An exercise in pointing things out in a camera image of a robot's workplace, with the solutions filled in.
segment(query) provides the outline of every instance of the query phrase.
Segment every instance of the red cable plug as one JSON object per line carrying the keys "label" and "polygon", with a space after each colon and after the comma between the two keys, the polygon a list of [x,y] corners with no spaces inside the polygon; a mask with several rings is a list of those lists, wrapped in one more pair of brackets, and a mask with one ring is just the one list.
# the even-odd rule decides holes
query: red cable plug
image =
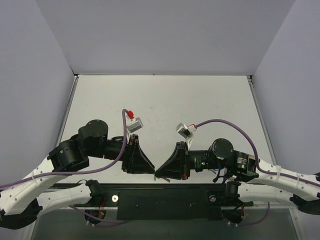
{"label": "red cable plug", "polygon": [[134,113],[132,111],[128,111],[127,115],[128,115],[128,117],[130,119],[134,119],[135,118]]}

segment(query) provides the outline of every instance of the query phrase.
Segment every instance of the gray floor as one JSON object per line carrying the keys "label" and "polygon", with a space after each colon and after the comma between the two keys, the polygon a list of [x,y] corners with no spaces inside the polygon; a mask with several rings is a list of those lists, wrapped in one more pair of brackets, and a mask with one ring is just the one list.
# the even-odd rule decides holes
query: gray floor
{"label": "gray floor", "polygon": [[[246,222],[256,221],[265,209],[247,210]],[[86,226],[84,217],[74,210],[56,210],[39,218],[32,240],[295,240],[292,219],[287,209],[272,209],[269,217],[254,226],[227,226],[227,221],[139,220],[108,228]]]}

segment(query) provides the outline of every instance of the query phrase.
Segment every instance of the white tabletop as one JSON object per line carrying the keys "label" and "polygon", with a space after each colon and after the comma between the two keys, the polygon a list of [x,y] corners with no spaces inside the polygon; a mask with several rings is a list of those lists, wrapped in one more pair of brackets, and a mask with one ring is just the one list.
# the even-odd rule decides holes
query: white tabletop
{"label": "white tabletop", "polygon": [[[267,141],[246,76],[160,76],[160,75],[80,75],[67,117],[62,141],[78,133],[90,120],[100,119],[109,126],[108,138],[121,136],[121,111],[132,110],[144,127],[140,147],[157,170],[173,153],[176,142],[184,141],[175,128],[179,123],[199,124],[209,119],[228,120],[242,128],[253,140],[259,158],[272,163]],[[235,150],[253,154],[247,140],[223,123],[198,128],[191,150],[207,150],[217,138],[228,139]],[[90,157],[84,170],[101,168],[111,161]],[[165,184],[151,174],[127,174],[121,162],[112,168],[87,175],[73,175],[59,183],[94,179],[100,183]],[[188,180],[171,183],[212,183],[208,170],[191,171]]]}

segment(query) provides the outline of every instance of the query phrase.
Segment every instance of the white table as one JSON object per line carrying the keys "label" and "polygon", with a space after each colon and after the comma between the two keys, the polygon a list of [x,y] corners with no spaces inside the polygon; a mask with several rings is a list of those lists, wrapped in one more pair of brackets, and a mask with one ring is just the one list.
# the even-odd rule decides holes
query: white table
{"label": "white table", "polygon": [[[139,135],[141,149],[158,169],[172,154],[176,142],[184,141],[175,130],[181,122],[198,124],[209,119],[225,119],[242,128],[253,140],[259,157],[269,163],[267,146],[254,98],[246,76],[158,76],[80,75],[62,135],[62,141],[78,133],[90,120],[109,126],[108,138],[123,134],[121,110],[132,110],[144,127]],[[207,150],[217,138],[228,139],[235,150],[252,154],[247,140],[223,123],[211,123],[195,133],[191,150]],[[111,161],[90,157],[85,170],[101,168]],[[127,174],[121,162],[112,168],[88,175],[73,175],[59,183],[94,179],[100,183],[165,184],[151,174]],[[171,183],[212,183],[208,170],[191,171],[188,180]]]}

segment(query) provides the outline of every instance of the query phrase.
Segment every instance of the gray wall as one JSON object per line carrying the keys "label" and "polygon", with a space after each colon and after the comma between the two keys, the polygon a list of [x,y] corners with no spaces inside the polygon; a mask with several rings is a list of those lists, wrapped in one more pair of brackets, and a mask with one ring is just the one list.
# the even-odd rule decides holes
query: gray wall
{"label": "gray wall", "polygon": [[[254,74],[253,85],[279,165],[320,172],[320,1],[297,0]],[[309,239],[320,216],[302,215]]]}
{"label": "gray wall", "polygon": [[36,0],[77,74],[253,74],[295,0]]}
{"label": "gray wall", "polygon": [[[54,147],[73,72],[34,0],[0,3],[0,184],[19,180]],[[0,228],[0,239],[21,231]]]}

